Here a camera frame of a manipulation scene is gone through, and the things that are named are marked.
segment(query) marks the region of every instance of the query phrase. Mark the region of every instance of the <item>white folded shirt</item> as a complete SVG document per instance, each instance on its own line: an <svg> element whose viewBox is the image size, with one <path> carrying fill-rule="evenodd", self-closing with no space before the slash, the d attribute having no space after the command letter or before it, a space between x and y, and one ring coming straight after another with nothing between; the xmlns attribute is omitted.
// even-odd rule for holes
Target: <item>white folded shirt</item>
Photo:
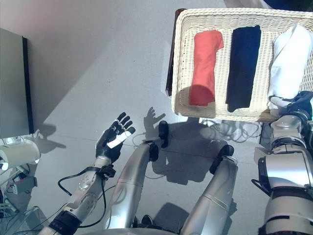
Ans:
<svg viewBox="0 0 313 235"><path fill-rule="evenodd" d="M291 99L298 94L312 47L313 33L299 24L274 40L274 61L270 70L268 96ZM278 109L271 102L268 107Z"/></svg>

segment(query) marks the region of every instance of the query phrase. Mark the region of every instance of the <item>gray floor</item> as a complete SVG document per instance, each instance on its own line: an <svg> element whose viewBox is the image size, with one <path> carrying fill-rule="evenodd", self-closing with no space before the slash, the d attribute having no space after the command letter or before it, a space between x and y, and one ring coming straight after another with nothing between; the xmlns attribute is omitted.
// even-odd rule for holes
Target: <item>gray floor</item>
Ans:
<svg viewBox="0 0 313 235"><path fill-rule="evenodd" d="M223 122L208 127L187 120L172 112L164 94L175 10L235 4L229 0L1 0L0 26L29 40L31 95L39 129L36 141L42 157L35 174L38 187L28 207L36 205L48 217L65 203L68 196L57 181L93 162L97 138L126 111L136 134L126 141L115 163L117 176L140 140L155 133L156 117L170 123L172 137L159 161L148 165L139 219L147 213L159 225L177 231L212 177L210 158L227 141L235 147L239 170L224 234L257 234L267 196L250 182L258 175L253 161L258 137L247 133L255 136L259 126ZM150 107L156 117L148 112ZM113 186L117 176L106 187ZM64 184L73 191L77 179ZM102 209L99 203L86 223L96 221ZM77 234L102 227L80 229Z"/></svg>

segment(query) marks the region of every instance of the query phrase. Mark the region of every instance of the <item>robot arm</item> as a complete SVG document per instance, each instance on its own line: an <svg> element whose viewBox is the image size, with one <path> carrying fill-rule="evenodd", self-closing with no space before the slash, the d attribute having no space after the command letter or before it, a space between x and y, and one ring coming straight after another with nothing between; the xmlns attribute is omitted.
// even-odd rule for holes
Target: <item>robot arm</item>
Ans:
<svg viewBox="0 0 313 235"><path fill-rule="evenodd" d="M271 151L255 152L259 181L252 182L270 196L260 235L313 234L313 159L303 138L309 119L302 112L279 118L271 124Z"/></svg>
<svg viewBox="0 0 313 235"><path fill-rule="evenodd" d="M105 181L115 175L112 163L118 159L123 141L135 132L133 127L129 127L132 122L127 122L130 119L129 116L125 116L126 114L122 113L102 134L96 144L96 160L93 165L75 175L83 176L73 195L60 185L62 180L73 176L65 177L58 182L59 186L71 197L49 227L40 231L40 235L73 235L92 212L99 194L101 191L104 192Z"/></svg>

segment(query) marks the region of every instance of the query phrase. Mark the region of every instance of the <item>folded clothing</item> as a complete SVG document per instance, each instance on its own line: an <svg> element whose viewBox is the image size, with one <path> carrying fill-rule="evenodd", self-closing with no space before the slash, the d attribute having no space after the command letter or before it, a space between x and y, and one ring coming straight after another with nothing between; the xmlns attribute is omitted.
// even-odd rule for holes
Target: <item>folded clothing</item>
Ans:
<svg viewBox="0 0 313 235"><path fill-rule="evenodd" d="M233 31L226 95L229 112L250 106L260 40L259 25Z"/></svg>
<svg viewBox="0 0 313 235"><path fill-rule="evenodd" d="M217 30L197 33L194 37L194 74L189 95L190 105L207 106L215 101L214 67L216 52L224 47Z"/></svg>
<svg viewBox="0 0 313 235"><path fill-rule="evenodd" d="M313 34L296 24L274 40L268 96L294 98L298 92L313 47ZM276 105L269 102L271 114Z"/></svg>

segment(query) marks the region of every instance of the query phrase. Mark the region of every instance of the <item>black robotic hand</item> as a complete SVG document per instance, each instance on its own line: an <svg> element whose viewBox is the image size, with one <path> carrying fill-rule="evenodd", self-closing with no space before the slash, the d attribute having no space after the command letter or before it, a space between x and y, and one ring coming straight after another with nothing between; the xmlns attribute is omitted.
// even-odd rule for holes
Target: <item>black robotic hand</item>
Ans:
<svg viewBox="0 0 313 235"><path fill-rule="evenodd" d="M96 157L106 156L114 163L121 154L124 140L135 132L132 121L126 113L121 113L112 125L103 132L96 144Z"/></svg>

